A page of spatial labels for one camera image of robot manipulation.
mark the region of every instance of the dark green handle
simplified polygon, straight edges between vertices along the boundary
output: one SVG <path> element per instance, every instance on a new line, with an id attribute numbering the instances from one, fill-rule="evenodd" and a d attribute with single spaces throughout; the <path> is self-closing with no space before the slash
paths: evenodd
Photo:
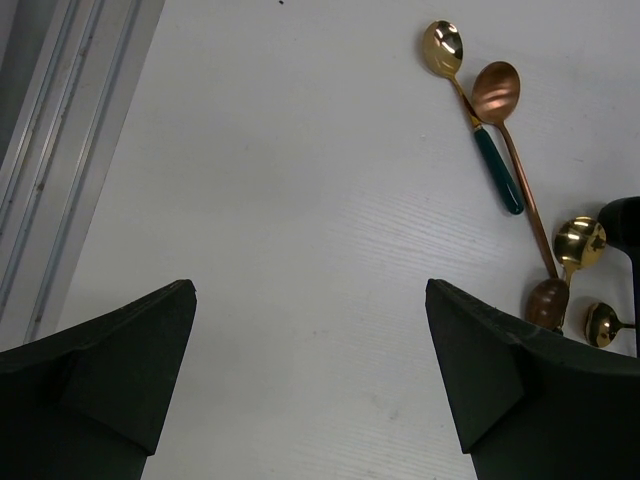
<path id="1" fill-rule="evenodd" d="M 514 215 L 520 215 L 524 211 L 524 201 L 493 140 L 482 127 L 473 132 L 473 137 L 476 139 L 482 158 L 489 168 L 493 183 L 496 184 L 505 207 Z"/>

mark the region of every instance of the spoon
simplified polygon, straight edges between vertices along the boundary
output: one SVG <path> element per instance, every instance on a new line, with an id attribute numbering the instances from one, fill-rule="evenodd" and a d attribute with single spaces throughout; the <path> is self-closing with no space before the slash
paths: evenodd
<path id="1" fill-rule="evenodd" d="M 598 221 L 607 232 L 607 243 L 626 253 L 633 269 L 636 317 L 636 350 L 640 355 L 640 197 L 621 198 L 600 210 Z"/>
<path id="2" fill-rule="evenodd" d="M 524 173 L 524 168 L 509 130 L 504 124 L 505 120 L 515 110 L 519 98 L 520 77 L 516 69 L 507 62 L 494 62 L 487 65 L 476 78 L 471 94 L 471 103 L 480 120 L 484 123 L 495 125 L 507 144 L 511 161 L 520 182 L 520 188 L 524 194 L 533 236 L 542 254 L 549 277 L 558 278 L 558 271 L 547 241 L 547 234 L 544 232 L 544 226 L 540 220 L 538 207 L 527 181 L 527 175 Z"/>
<path id="3" fill-rule="evenodd" d="M 553 239 L 553 253 L 565 271 L 567 288 L 571 286 L 573 274 L 594 265 L 602 255 L 607 243 L 604 228 L 589 217 L 576 217 L 565 222 Z M 564 316 L 558 325 L 562 330 Z"/>
<path id="4" fill-rule="evenodd" d="M 635 325 L 622 323 L 613 308 L 606 303 L 594 303 L 587 310 L 584 336 L 589 345 L 606 347 L 623 328 L 635 328 Z"/>
<path id="5" fill-rule="evenodd" d="M 449 80 L 458 92 L 471 120 L 473 137 L 489 168 L 502 202 L 509 212 L 519 215 L 524 210 L 520 192 L 518 192 L 493 140 L 482 127 L 482 123 L 456 80 L 456 73 L 462 65 L 462 39 L 458 29 L 445 20 L 433 22 L 424 33 L 422 53 L 429 69 L 436 75 Z"/>
<path id="6" fill-rule="evenodd" d="M 548 278 L 529 294 L 524 319 L 547 330 L 556 330 L 562 323 L 568 304 L 567 283 L 560 278 Z"/>

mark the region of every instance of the spoon bowl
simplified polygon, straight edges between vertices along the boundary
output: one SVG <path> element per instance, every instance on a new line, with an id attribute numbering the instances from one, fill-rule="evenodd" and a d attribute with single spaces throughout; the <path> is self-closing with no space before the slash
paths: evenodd
<path id="1" fill-rule="evenodd" d="M 557 330 L 569 304 L 569 286 L 559 278 L 540 282 L 529 294 L 524 319 L 547 330 Z"/>
<path id="2" fill-rule="evenodd" d="M 520 76 L 507 62 L 487 65 L 476 78 L 471 103 L 485 123 L 502 124 L 513 113 L 520 99 Z"/>
<path id="3" fill-rule="evenodd" d="M 592 347 L 606 347 L 623 328 L 634 328 L 634 325 L 622 323 L 613 308 L 606 303 L 594 303 L 587 310 L 584 336 Z"/>
<path id="4" fill-rule="evenodd" d="M 446 20 L 429 25 L 422 39 L 422 54 L 433 73 L 454 78 L 462 65 L 462 38 L 455 25 Z"/>
<path id="5" fill-rule="evenodd" d="M 604 228 L 589 217 L 576 217 L 565 222 L 553 239 L 553 253 L 566 272 L 567 285 L 573 274 L 594 265 L 607 244 Z"/>

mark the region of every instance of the spoon handle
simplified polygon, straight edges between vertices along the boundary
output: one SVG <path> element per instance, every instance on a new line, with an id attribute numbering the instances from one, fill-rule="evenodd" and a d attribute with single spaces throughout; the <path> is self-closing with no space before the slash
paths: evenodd
<path id="1" fill-rule="evenodd" d="M 520 215 L 524 211 L 524 202 L 493 140 L 482 125 L 473 130 L 473 137 L 505 207 L 513 215 Z"/>
<path id="2" fill-rule="evenodd" d="M 538 213 L 538 207 L 536 205 L 536 201 L 533 198 L 533 192 L 531 191 L 531 187 L 529 186 L 529 181 L 527 180 L 527 175 L 524 173 L 524 168 L 522 167 L 522 162 L 520 161 L 520 156 L 518 155 L 518 150 L 516 150 L 516 146 L 513 143 L 513 139 L 511 138 L 511 134 L 504 123 L 496 124 L 498 130 L 502 134 L 504 138 L 504 142 L 507 144 L 507 149 L 509 150 L 509 155 L 511 156 L 511 162 L 513 163 L 513 168 L 516 171 L 516 177 L 518 178 L 518 182 L 520 183 L 520 189 L 524 195 L 524 201 L 527 205 L 527 213 L 529 214 L 529 222 L 531 223 L 531 228 L 533 230 L 533 236 L 538 244 L 538 250 L 540 250 L 540 254 L 542 255 L 542 260 L 544 261 L 544 265 L 547 268 L 547 273 L 550 278 L 558 278 L 558 271 L 556 270 L 556 263 L 553 261 L 553 253 L 551 253 L 551 247 L 549 247 L 549 241 L 547 240 L 547 234 L 544 231 L 544 226 L 542 225 L 542 220 L 540 220 L 540 214 Z"/>
<path id="3" fill-rule="evenodd" d="M 571 289 L 571 279 L 573 278 L 573 274 L 576 273 L 576 268 L 569 264 L 565 264 L 564 265 L 564 281 L 567 284 L 567 287 L 569 289 Z M 565 312 L 562 314 L 562 320 L 560 320 L 560 325 L 558 325 L 557 330 L 559 330 L 560 332 L 562 332 L 562 329 L 564 328 L 564 320 L 567 317 L 567 311 L 565 310 Z"/>

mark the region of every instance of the aluminum frame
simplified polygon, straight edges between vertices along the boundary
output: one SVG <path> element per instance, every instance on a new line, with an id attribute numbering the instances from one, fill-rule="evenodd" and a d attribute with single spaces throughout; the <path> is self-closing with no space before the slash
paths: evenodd
<path id="1" fill-rule="evenodd" d="M 0 167 L 0 350 L 55 332 L 164 0 L 59 0 Z"/>

